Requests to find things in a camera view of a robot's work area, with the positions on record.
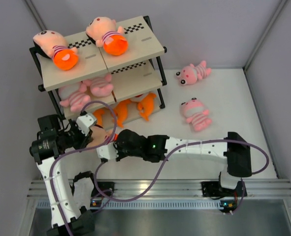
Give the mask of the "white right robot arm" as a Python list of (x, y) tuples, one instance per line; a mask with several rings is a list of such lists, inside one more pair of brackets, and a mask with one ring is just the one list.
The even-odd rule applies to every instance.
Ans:
[(243, 177), (252, 176), (251, 151), (246, 141), (236, 132), (217, 141), (177, 139), (167, 135), (142, 136), (125, 129), (119, 133), (113, 147), (116, 161), (132, 156), (158, 163), (172, 159), (207, 160), (224, 165), (219, 173), (218, 191), (223, 195), (233, 192)]

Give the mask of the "boy doll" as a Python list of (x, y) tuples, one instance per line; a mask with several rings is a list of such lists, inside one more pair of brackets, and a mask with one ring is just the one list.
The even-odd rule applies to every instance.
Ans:
[(92, 141), (89, 143), (89, 146), (98, 146), (102, 143), (104, 143), (106, 140), (109, 142), (113, 142), (116, 140), (117, 138), (117, 134), (114, 134), (114, 136), (110, 139), (110, 136), (112, 134), (112, 129), (111, 130), (104, 130), (101, 126), (92, 126), (91, 128), (92, 134), (91, 134), (91, 138)]
[(95, 45), (113, 56), (124, 54), (129, 47), (124, 33), (124, 28), (117, 27), (116, 21), (108, 17), (96, 17), (86, 27), (86, 34), (95, 42)]

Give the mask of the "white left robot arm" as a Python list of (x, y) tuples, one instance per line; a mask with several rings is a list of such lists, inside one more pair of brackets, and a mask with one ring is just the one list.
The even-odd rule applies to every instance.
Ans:
[(91, 140), (91, 126), (97, 119), (83, 112), (66, 130), (58, 115), (38, 118), (40, 131), (30, 146), (30, 154), (44, 179), (51, 208), (51, 229), (48, 236), (88, 236), (95, 230), (89, 203), (76, 203), (79, 191), (70, 186), (63, 157), (68, 148), (82, 150)]

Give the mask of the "boy doll table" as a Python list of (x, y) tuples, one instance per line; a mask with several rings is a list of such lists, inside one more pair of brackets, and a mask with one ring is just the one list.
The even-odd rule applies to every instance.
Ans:
[(78, 63), (77, 48), (69, 48), (65, 37), (56, 31), (44, 30), (33, 37), (33, 42), (36, 51), (60, 70), (70, 70)]

